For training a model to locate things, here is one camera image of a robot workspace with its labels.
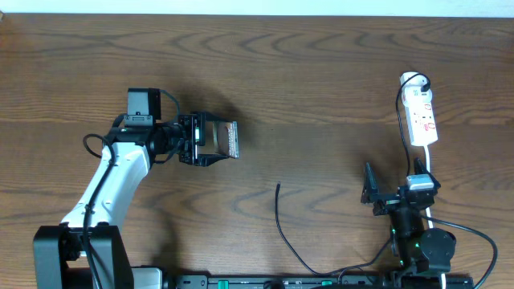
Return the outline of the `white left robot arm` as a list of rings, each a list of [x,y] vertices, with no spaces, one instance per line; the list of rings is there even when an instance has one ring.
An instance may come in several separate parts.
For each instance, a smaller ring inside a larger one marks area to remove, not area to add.
[[[174,286],[159,267],[131,266],[121,237],[128,208],[159,155],[200,167],[238,157],[238,125],[208,112],[158,119],[122,114],[101,137],[100,164],[81,199],[60,224],[41,226],[34,236],[39,288]]]

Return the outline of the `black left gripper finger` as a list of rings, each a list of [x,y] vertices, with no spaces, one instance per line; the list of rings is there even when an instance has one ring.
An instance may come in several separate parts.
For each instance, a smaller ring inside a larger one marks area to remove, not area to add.
[[[221,154],[200,154],[198,155],[197,166],[208,167],[217,161],[226,160],[228,156]]]
[[[230,122],[228,119],[221,116],[216,116],[210,112],[201,112],[202,122]]]

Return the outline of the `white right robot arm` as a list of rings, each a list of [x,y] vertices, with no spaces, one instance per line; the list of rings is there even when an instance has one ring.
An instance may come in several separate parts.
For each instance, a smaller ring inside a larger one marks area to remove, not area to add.
[[[418,158],[414,170],[395,193],[382,193],[367,164],[361,203],[373,205],[375,216],[390,217],[393,252],[401,261],[400,268],[388,274],[390,284],[436,288],[443,284],[441,275],[451,270],[456,238],[446,230],[425,227],[422,212],[434,204],[441,185]]]

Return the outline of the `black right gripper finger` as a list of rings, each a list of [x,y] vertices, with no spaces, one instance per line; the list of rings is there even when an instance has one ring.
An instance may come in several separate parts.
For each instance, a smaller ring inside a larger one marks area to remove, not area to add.
[[[415,192],[428,192],[429,195],[437,195],[441,185],[439,181],[433,176],[433,174],[426,168],[426,165],[422,162],[419,157],[414,159],[414,175],[416,174],[429,174],[432,181],[434,182],[433,189],[427,190],[414,190]]]
[[[361,193],[361,203],[374,203],[378,197],[378,184],[370,163],[365,164],[365,181]]]

